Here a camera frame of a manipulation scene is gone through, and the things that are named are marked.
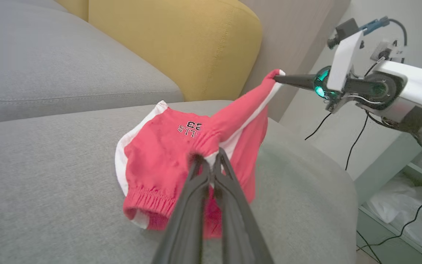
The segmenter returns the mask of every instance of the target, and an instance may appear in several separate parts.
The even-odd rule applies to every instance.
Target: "white plastic bag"
[[[418,208],[422,205],[422,187],[414,187],[404,176],[395,176],[366,204],[382,221],[401,230],[404,224],[415,218]],[[407,225],[403,235],[422,246],[422,208],[417,220]]]

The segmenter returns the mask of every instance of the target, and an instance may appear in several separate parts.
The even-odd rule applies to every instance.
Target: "yellow sofa backrest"
[[[88,6],[90,24],[171,78],[188,101],[236,99],[260,50],[260,21],[238,0],[89,0]]]

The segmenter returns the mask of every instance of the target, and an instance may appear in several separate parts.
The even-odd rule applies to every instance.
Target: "white wall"
[[[385,15],[399,20],[407,29],[408,53],[405,63],[422,67],[422,0],[352,0],[340,22],[353,17],[360,26]],[[357,74],[364,74],[373,64],[369,57],[384,37],[390,40],[397,38],[399,43],[403,43],[402,31],[393,23],[367,35],[364,39],[365,48],[360,50],[353,61]],[[325,48],[310,73],[331,65],[333,55],[334,51]],[[314,92],[300,89],[280,123],[305,138],[327,114],[320,97]],[[365,116],[365,112],[354,104],[346,105],[337,114],[330,116],[308,141],[344,168],[349,149],[362,128]],[[350,158],[348,172],[351,177],[358,178],[399,135],[399,132],[380,127],[369,120]]]

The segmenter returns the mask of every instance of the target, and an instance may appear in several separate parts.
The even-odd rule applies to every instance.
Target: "floor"
[[[366,252],[358,250],[356,252],[356,264],[378,264],[375,259],[370,257]]]

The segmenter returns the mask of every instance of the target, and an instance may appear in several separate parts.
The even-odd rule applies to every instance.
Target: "sofa seat cushion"
[[[0,122],[182,102],[178,86],[53,0],[0,0]]]
[[[212,115],[230,101],[171,103]],[[0,263],[150,263],[163,232],[124,216],[114,153],[154,105],[0,122]],[[251,208],[275,263],[354,263],[353,181],[269,120]],[[221,263],[221,241],[204,243]]]

